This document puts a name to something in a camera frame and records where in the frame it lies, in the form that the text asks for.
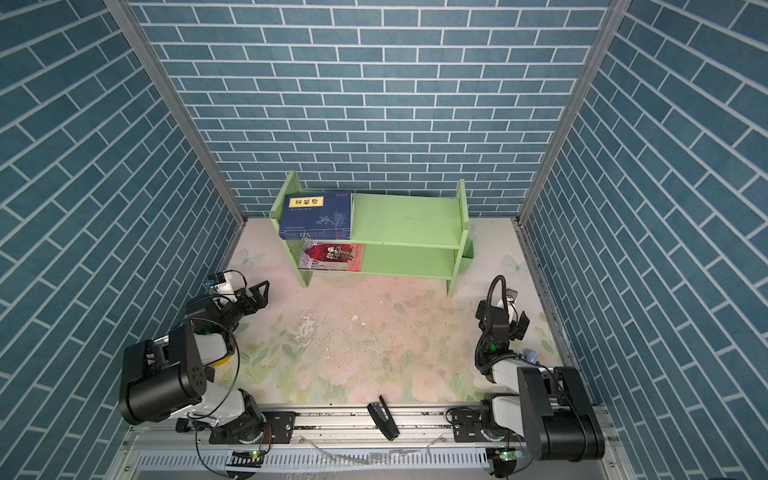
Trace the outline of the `red Hamlet picture book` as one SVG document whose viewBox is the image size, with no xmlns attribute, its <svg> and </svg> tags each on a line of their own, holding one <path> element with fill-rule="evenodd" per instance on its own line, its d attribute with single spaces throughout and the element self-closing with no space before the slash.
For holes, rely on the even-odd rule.
<svg viewBox="0 0 768 480">
<path fill-rule="evenodd" d="M 298 268 L 309 271 L 360 272 L 363 256 L 363 244 L 305 241 Z"/>
</svg>

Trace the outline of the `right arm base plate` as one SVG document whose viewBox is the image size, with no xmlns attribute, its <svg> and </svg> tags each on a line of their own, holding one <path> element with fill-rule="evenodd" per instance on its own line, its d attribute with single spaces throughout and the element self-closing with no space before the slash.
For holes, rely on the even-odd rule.
<svg viewBox="0 0 768 480">
<path fill-rule="evenodd" d="M 467 406 L 452 407 L 444 412 L 456 443 L 506 442 L 509 433 L 485 421 L 478 409 Z"/>
</svg>

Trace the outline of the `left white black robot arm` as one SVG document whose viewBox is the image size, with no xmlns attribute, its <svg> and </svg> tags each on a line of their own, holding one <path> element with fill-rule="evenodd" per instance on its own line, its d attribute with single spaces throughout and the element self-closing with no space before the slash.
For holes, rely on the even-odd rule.
<svg viewBox="0 0 768 480">
<path fill-rule="evenodd" d="M 214 279 L 209 286 L 166 335 L 124 350 L 119 411 L 131 425 L 174 419 L 181 432 L 209 429 L 212 444 L 253 444 L 264 439 L 266 416 L 235 380 L 217 385 L 214 365 L 239 358 L 235 330 L 268 305 L 270 282 L 228 292 Z"/>
</svg>

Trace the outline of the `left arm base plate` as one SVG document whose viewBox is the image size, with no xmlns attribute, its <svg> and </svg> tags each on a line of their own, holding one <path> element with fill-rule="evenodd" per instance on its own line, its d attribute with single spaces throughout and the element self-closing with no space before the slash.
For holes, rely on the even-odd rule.
<svg viewBox="0 0 768 480">
<path fill-rule="evenodd" d="M 218 445 L 289 444 L 297 414 L 294 411 L 267 411 L 261 416 L 242 414 L 235 420 L 212 427 L 209 443 Z"/>
</svg>

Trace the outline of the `blue book yellow label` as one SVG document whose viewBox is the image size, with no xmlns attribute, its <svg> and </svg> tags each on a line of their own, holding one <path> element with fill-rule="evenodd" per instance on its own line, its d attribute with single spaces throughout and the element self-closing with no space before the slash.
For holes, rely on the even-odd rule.
<svg viewBox="0 0 768 480">
<path fill-rule="evenodd" d="M 285 241 L 349 242 L 351 240 L 349 232 L 341 232 L 340 234 L 319 231 L 309 233 L 280 232 L 279 237 Z"/>
</svg>

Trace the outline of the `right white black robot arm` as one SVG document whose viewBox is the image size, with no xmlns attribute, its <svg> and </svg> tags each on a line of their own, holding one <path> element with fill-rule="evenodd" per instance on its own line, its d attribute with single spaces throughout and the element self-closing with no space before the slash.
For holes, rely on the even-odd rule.
<svg viewBox="0 0 768 480">
<path fill-rule="evenodd" d="M 512 349 L 530 321 L 507 293 L 506 278 L 494 277 L 476 311 L 475 368 L 508 390 L 482 402 L 481 420 L 491 429 L 520 435 L 538 461 L 602 459 L 605 435 L 577 369 L 548 367 Z"/>
</svg>

